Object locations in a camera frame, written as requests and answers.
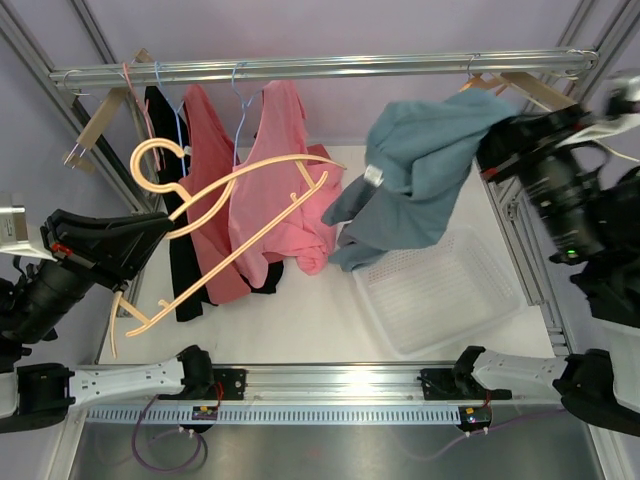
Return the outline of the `light wooden hanger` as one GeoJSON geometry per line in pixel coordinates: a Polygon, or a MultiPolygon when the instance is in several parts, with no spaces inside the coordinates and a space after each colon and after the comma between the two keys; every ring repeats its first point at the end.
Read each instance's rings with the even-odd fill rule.
{"type": "Polygon", "coordinates": [[[308,201],[312,196],[314,196],[316,193],[318,193],[321,190],[321,188],[325,185],[325,183],[329,178],[329,173],[325,171],[317,180],[313,179],[306,166],[306,163],[308,161],[314,161],[314,162],[319,162],[323,164],[333,165],[342,170],[346,168],[345,165],[339,162],[335,162],[331,159],[328,159],[322,156],[317,156],[317,155],[290,154],[290,155],[276,156],[276,157],[267,158],[267,159],[258,161],[254,164],[245,166],[207,185],[197,193],[190,194],[186,190],[186,188],[184,188],[178,183],[173,182],[173,183],[167,183],[167,184],[155,184],[147,180],[142,174],[140,170],[140,162],[142,157],[146,154],[147,151],[153,150],[153,149],[160,149],[160,148],[165,148],[171,151],[179,158],[183,158],[186,155],[186,152],[182,147],[180,147],[177,143],[169,139],[151,138],[141,142],[133,150],[130,157],[130,169],[131,169],[131,174],[134,180],[144,190],[151,193],[156,193],[156,194],[175,193],[180,197],[180,199],[182,200],[182,205],[168,216],[169,220],[173,221],[177,219],[181,214],[185,213],[189,208],[199,203],[199,201],[203,200],[206,196],[208,196],[212,192],[218,189],[222,191],[220,197],[212,207],[210,207],[204,214],[202,214],[194,222],[188,224],[185,227],[182,227],[177,230],[172,230],[167,234],[165,234],[164,238],[166,240],[181,238],[204,226],[205,223],[213,219],[218,214],[218,212],[222,209],[222,207],[225,206],[227,201],[230,199],[231,194],[233,193],[237,180],[256,170],[259,170],[271,165],[275,165],[275,164],[293,162],[296,165],[299,173],[302,175],[303,179],[305,180],[306,184],[308,185],[308,190],[300,196],[292,193],[290,195],[291,204],[287,208],[282,210],[278,215],[274,217],[274,219],[272,219],[265,226],[259,229],[238,249],[236,249],[230,255],[225,257],[221,262],[219,262],[210,271],[204,274],[199,280],[194,282],[189,288],[187,288],[184,292],[178,295],[175,299],[173,299],[170,302],[160,299],[158,301],[158,305],[161,307],[161,310],[157,314],[155,314],[153,317],[146,316],[137,307],[135,307],[133,304],[127,301],[124,298],[124,294],[122,292],[115,294],[113,298],[110,318],[109,318],[109,342],[110,342],[111,353],[113,355],[117,354],[115,327],[116,327],[117,312],[120,309],[129,313],[132,317],[134,317],[141,323],[139,327],[128,331],[126,333],[127,337],[135,337],[145,333],[146,331],[151,329],[153,326],[155,326],[161,319],[168,316],[169,313],[176,310],[177,307],[181,306],[186,300],[191,298],[192,295],[196,293],[201,287],[205,286],[206,283],[208,283],[210,280],[212,280],[218,274],[220,274],[223,270],[225,270],[228,266],[230,266],[237,258],[240,257],[241,254],[245,253],[258,240],[262,239],[267,233],[269,233],[277,225],[282,223],[287,216],[293,213],[296,209],[300,208],[306,201],[308,201]]]}

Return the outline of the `blue t shirt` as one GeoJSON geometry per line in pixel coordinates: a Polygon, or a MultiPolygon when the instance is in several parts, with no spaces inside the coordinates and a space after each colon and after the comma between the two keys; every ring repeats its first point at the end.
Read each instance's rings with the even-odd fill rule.
{"type": "Polygon", "coordinates": [[[516,112],[475,88],[441,102],[387,104],[368,132],[363,174],[323,214],[325,225],[342,227],[330,263],[350,272],[390,251],[436,244],[481,140],[516,112]]]}

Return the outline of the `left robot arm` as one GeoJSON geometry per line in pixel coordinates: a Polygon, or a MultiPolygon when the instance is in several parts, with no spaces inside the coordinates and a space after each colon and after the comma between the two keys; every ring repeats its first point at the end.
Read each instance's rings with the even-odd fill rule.
{"type": "Polygon", "coordinates": [[[196,345],[164,362],[114,370],[19,363],[33,345],[56,339],[57,324],[93,286],[123,293],[173,227],[165,213],[92,218],[58,209],[46,219],[46,258],[21,268],[16,283],[1,283],[2,432],[47,428],[101,401],[195,400],[212,392],[211,358],[196,345]]]}

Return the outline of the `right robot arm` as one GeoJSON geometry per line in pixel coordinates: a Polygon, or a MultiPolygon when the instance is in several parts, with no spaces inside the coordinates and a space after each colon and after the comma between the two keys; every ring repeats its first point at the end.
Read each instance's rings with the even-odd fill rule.
{"type": "Polygon", "coordinates": [[[476,153],[489,182],[516,178],[537,211],[555,264],[578,266],[571,282],[602,322],[607,349],[560,360],[502,355],[468,347],[452,370],[464,397],[497,390],[559,401],[583,422],[630,436],[639,432],[639,172],[603,188],[584,170],[578,148],[639,124],[639,105],[626,100],[603,115],[579,105],[544,115],[518,115],[492,126],[476,153]]]}

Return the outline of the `pale flat wooden hanger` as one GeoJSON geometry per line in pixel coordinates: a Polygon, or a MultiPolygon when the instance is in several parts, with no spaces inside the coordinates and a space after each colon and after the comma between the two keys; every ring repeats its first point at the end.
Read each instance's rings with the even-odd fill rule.
{"type": "MultiPolygon", "coordinates": [[[[560,110],[561,108],[567,108],[573,105],[577,105],[578,102],[569,98],[567,95],[554,89],[553,87],[544,84],[541,80],[528,73],[501,73],[500,76],[511,88],[517,91],[522,97],[530,100],[535,106],[538,106],[542,110],[547,112],[560,110]]],[[[607,153],[610,153],[616,157],[633,161],[638,163],[639,156],[629,156],[623,154],[615,149],[612,149],[602,140],[595,141],[594,143],[603,147],[607,153]]]]}

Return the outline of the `orange wooden hanger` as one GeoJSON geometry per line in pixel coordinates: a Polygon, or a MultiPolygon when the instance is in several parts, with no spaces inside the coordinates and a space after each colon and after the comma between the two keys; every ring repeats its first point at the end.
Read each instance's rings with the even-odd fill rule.
{"type": "Polygon", "coordinates": [[[509,85],[500,75],[490,74],[487,78],[484,78],[482,74],[473,74],[461,86],[459,91],[464,92],[469,89],[480,89],[492,91],[495,96],[499,96],[508,87],[509,85]]]}

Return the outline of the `left pale wooden hanger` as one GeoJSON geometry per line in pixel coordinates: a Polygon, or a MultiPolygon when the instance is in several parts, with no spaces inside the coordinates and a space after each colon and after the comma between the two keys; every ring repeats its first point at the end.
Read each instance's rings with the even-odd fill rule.
{"type": "MultiPolygon", "coordinates": [[[[123,69],[119,72],[119,75],[124,79],[123,69]]],[[[141,141],[147,140],[144,119],[137,109],[128,85],[126,87],[115,87],[110,89],[106,97],[100,102],[97,110],[78,135],[74,146],[63,157],[63,164],[66,167],[79,168],[87,173],[95,171],[93,164],[85,159],[84,155],[97,145],[99,138],[109,127],[123,103],[126,103],[129,107],[139,139],[141,141]]]]}

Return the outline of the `light pink t shirt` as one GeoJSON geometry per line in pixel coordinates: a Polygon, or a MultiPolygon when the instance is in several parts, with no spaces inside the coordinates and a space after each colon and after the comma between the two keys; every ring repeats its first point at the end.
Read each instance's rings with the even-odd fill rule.
{"type": "MultiPolygon", "coordinates": [[[[306,113],[292,81],[270,82],[262,91],[262,100],[257,137],[237,170],[272,157],[327,155],[323,146],[307,145],[306,113]]],[[[323,175],[327,179],[313,196],[235,260],[240,273],[255,288],[266,282],[272,261],[292,257],[301,271],[314,275],[327,265],[335,248],[336,229],[322,223],[321,218],[342,192],[343,169],[317,160],[303,160],[301,164],[314,182],[323,175]]],[[[309,189],[294,161],[278,162],[239,176],[229,201],[232,249],[241,247],[309,189]]]]}

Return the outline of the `black garment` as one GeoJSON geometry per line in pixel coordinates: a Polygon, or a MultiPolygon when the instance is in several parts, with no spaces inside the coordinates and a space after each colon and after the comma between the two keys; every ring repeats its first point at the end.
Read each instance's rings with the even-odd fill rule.
{"type": "MultiPolygon", "coordinates": [[[[168,100],[158,87],[150,86],[145,89],[145,102],[148,104],[148,114],[151,119],[156,137],[166,138],[176,143],[179,135],[185,145],[189,145],[188,128],[183,119],[176,123],[175,114],[168,100]]],[[[178,182],[184,177],[182,160],[167,149],[160,150],[161,169],[157,172],[160,184],[178,182]]],[[[173,293],[181,294],[201,276],[197,261],[196,250],[192,238],[187,235],[169,241],[169,256],[173,293]]],[[[275,294],[276,288],[284,273],[284,262],[273,261],[269,264],[266,284],[260,288],[250,287],[256,294],[275,294]]],[[[216,306],[205,287],[187,299],[176,309],[178,322],[188,322],[203,314],[203,304],[216,306]]]]}

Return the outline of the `white plastic basket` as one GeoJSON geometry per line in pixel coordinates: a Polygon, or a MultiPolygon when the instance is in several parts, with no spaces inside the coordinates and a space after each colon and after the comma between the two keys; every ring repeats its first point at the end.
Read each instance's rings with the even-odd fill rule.
{"type": "Polygon", "coordinates": [[[394,250],[352,272],[373,326],[401,360],[418,359],[517,316],[517,281],[464,225],[428,248],[394,250]]]}

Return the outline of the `aluminium hanging rail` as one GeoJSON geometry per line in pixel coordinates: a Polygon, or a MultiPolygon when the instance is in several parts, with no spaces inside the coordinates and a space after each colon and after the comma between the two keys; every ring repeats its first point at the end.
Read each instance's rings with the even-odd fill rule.
{"type": "Polygon", "coordinates": [[[277,79],[363,78],[380,76],[535,72],[573,76],[593,69],[594,50],[548,50],[346,55],[309,58],[261,58],[104,64],[60,67],[49,79],[61,90],[152,84],[183,85],[277,79]]]}

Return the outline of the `front aluminium rail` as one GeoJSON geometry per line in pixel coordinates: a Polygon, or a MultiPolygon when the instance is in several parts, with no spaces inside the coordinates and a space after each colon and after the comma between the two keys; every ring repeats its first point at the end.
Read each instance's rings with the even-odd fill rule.
{"type": "Polygon", "coordinates": [[[76,368],[67,392],[77,408],[155,395],[181,401],[395,403],[525,400],[558,403],[583,387],[577,357],[536,359],[483,353],[466,363],[215,365],[171,359],[148,365],[76,368]]]}

